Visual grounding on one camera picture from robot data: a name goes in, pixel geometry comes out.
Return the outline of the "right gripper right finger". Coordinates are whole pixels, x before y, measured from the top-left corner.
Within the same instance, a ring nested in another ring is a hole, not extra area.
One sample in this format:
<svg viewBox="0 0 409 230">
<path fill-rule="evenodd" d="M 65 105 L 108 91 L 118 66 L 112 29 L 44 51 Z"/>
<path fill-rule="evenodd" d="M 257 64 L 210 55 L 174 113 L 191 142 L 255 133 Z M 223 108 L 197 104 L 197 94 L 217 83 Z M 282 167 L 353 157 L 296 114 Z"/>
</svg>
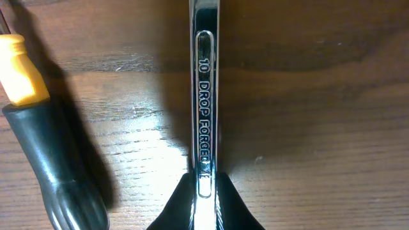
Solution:
<svg viewBox="0 0 409 230">
<path fill-rule="evenodd" d="M 217 174 L 217 193 L 220 212 L 217 229 L 224 230 L 265 230 L 246 207 L 229 176 Z"/>
</svg>

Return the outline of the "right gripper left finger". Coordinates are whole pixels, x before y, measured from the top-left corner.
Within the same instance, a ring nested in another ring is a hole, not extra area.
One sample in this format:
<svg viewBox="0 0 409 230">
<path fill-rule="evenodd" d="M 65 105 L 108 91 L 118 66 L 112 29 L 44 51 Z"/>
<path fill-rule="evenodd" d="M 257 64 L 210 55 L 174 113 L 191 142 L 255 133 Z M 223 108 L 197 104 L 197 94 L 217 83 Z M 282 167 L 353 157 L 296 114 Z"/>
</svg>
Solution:
<svg viewBox="0 0 409 230">
<path fill-rule="evenodd" d="M 147 230 L 189 230 L 193 200 L 192 175 L 185 173 L 160 215 Z"/>
</svg>

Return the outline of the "black yellow screwdriver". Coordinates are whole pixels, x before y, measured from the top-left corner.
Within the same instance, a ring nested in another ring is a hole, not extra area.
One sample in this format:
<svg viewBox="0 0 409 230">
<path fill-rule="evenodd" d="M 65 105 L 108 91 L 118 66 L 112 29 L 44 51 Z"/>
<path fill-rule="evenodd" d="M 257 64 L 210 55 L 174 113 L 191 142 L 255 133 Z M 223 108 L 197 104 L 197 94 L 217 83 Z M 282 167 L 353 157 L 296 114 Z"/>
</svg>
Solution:
<svg viewBox="0 0 409 230">
<path fill-rule="evenodd" d="M 102 197 L 24 42 L 1 19 L 1 84 L 10 101 L 2 112 L 39 182 L 48 218 L 54 229 L 108 229 Z"/>
</svg>

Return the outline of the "silver ring wrench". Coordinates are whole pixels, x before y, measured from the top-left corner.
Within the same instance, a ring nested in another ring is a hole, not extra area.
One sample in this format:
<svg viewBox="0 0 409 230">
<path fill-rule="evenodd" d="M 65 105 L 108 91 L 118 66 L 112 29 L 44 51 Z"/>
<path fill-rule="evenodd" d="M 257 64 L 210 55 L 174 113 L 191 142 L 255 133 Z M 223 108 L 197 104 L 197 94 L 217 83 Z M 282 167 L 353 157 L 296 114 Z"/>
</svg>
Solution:
<svg viewBox="0 0 409 230">
<path fill-rule="evenodd" d="M 189 1 L 194 230 L 224 228 L 217 191 L 219 15 L 219 0 Z"/>
</svg>

